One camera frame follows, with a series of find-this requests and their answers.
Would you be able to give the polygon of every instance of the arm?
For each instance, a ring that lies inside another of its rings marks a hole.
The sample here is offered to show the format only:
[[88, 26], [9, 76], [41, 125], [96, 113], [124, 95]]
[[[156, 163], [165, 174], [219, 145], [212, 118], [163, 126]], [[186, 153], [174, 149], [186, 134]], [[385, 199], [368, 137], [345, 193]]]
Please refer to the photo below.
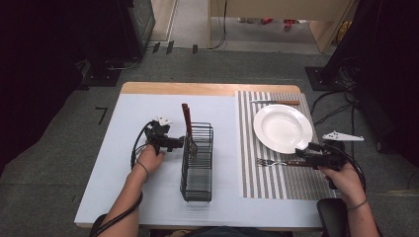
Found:
[[351, 236], [379, 236], [370, 205], [368, 202], [362, 204], [367, 196], [352, 165], [350, 163], [345, 164], [339, 172], [325, 167], [318, 167], [318, 169], [332, 179], [335, 186], [342, 192], [342, 201], [348, 207]]
[[[137, 162], [143, 166], [135, 163], [133, 169], [126, 177], [126, 183], [121, 190], [120, 195], [107, 214], [102, 224], [107, 223], [119, 214], [129, 209], [139, 198], [142, 192], [142, 186], [147, 179], [147, 175], [151, 175], [161, 165], [164, 153], [160, 152], [157, 156], [154, 147], [147, 145], [139, 155]], [[100, 236], [132, 236], [136, 237], [138, 232], [138, 208], [131, 214], [111, 226], [104, 231]]]

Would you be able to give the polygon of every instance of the utensil holder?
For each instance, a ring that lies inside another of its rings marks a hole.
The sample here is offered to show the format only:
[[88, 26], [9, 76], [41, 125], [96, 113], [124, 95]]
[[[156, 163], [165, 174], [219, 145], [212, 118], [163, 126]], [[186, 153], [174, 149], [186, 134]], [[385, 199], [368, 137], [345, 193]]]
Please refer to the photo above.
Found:
[[[210, 123], [192, 122], [192, 139], [186, 136], [182, 161], [180, 190], [185, 201], [212, 199], [212, 137]], [[196, 154], [191, 154], [192, 140]]]

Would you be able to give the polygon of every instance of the hand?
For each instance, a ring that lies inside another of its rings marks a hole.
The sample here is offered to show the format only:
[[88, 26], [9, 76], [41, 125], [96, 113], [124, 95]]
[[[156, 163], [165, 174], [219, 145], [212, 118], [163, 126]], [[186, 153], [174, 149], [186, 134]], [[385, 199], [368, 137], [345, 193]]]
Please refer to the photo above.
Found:
[[349, 162], [340, 171], [320, 166], [317, 168], [325, 176], [332, 179], [336, 188], [342, 192], [342, 200], [347, 206], [355, 206], [366, 199], [360, 177]]
[[162, 151], [156, 155], [154, 147], [150, 144], [147, 144], [137, 158], [137, 162], [141, 163], [143, 167], [140, 164], [135, 163], [129, 176], [136, 177], [133, 178], [134, 180], [140, 179], [143, 182], [146, 182], [148, 176], [154, 173], [160, 167], [164, 156], [165, 153]]
[[148, 174], [152, 174], [160, 167], [164, 156], [165, 153], [162, 151], [156, 155], [154, 147], [150, 144], [147, 144], [139, 154], [137, 161], [139, 161], [145, 167], [145, 169], [147, 169]]

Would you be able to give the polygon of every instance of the white tabletop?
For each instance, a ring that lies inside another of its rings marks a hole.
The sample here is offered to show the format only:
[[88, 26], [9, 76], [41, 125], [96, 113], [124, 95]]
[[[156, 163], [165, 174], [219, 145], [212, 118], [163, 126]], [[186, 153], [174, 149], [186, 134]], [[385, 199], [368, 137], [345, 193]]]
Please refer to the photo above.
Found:
[[[213, 127], [212, 201], [185, 202], [180, 193], [183, 149], [166, 154], [145, 184], [139, 224], [148, 228], [253, 226], [278, 230], [319, 230], [316, 200], [246, 198], [239, 194], [238, 136], [234, 97], [120, 94], [74, 222], [91, 227], [107, 213], [129, 173], [130, 152], [140, 130], [163, 116], [173, 123], [170, 137], [185, 135], [182, 103], [192, 121]], [[144, 142], [145, 135], [139, 144]]]

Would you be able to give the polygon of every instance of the knife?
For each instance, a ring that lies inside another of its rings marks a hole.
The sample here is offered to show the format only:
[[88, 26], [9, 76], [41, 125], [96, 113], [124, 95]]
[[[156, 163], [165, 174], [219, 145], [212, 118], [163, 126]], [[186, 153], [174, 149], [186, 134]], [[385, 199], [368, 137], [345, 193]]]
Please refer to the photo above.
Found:
[[299, 101], [271, 101], [271, 100], [253, 100], [251, 103], [256, 104], [282, 104], [288, 106], [298, 106]]

